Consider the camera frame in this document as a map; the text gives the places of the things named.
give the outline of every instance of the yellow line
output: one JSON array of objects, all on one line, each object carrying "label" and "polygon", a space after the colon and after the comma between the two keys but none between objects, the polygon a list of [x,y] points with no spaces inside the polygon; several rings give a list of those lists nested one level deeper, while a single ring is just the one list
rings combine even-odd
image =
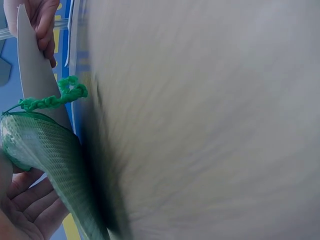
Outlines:
[{"label": "yellow line", "polygon": [[79,231],[71,213],[62,222],[67,240],[81,240]]},{"label": "yellow line", "polygon": [[[54,20],[58,20],[58,19],[61,19],[60,15],[54,16]],[[54,42],[55,42],[55,49],[54,49],[55,54],[59,50],[59,36],[60,36],[60,29],[54,29],[53,30],[53,38],[54,38]]]}]

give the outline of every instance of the green crocheted cord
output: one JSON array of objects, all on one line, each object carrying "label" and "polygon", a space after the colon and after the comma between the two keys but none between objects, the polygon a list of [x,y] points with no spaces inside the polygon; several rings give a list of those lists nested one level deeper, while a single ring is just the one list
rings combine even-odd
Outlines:
[{"label": "green crocheted cord", "polygon": [[58,82],[58,87],[61,91],[61,97],[56,96],[45,97],[41,100],[34,98],[20,99],[19,105],[26,112],[30,113],[36,109],[58,108],[63,104],[71,103],[79,98],[86,98],[88,90],[83,84],[77,84],[78,78],[76,76],[69,76],[61,79]]}]

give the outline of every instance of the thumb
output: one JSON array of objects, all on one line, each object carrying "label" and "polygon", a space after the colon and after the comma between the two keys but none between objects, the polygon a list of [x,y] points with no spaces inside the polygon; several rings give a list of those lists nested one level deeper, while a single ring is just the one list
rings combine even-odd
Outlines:
[{"label": "thumb", "polygon": [[8,28],[13,36],[17,36],[17,16],[18,7],[24,4],[25,0],[4,0],[3,9],[6,21],[8,23]]}]

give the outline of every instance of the hand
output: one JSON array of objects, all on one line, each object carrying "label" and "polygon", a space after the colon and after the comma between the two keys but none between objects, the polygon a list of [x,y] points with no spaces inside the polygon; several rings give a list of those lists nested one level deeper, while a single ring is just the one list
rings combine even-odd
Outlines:
[{"label": "hand", "polygon": [[56,66],[53,29],[59,3],[60,0],[4,0],[3,3],[9,30],[15,37],[17,36],[18,6],[25,4],[30,23],[36,32],[38,47],[50,60],[53,68]]},{"label": "hand", "polygon": [[[6,168],[7,172],[12,173],[12,165],[8,163],[11,164],[3,156],[0,157],[1,183],[7,183],[12,178],[12,174],[9,177],[2,171]],[[49,240],[68,215],[68,210],[48,178],[30,187],[42,175],[43,172],[35,168],[29,172],[19,173],[13,177],[6,193],[2,194],[0,199],[1,239]]]}]

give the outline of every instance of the paper sheet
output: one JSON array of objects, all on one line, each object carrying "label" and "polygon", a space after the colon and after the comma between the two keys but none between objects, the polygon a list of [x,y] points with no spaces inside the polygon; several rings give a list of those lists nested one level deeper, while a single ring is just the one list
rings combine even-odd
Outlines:
[{"label": "paper sheet", "polygon": [[[24,98],[59,98],[60,91],[50,62],[39,51],[36,33],[32,28],[25,5],[20,5],[17,17],[18,62]],[[39,112],[53,118],[60,125],[71,128],[66,107],[42,109]]]}]

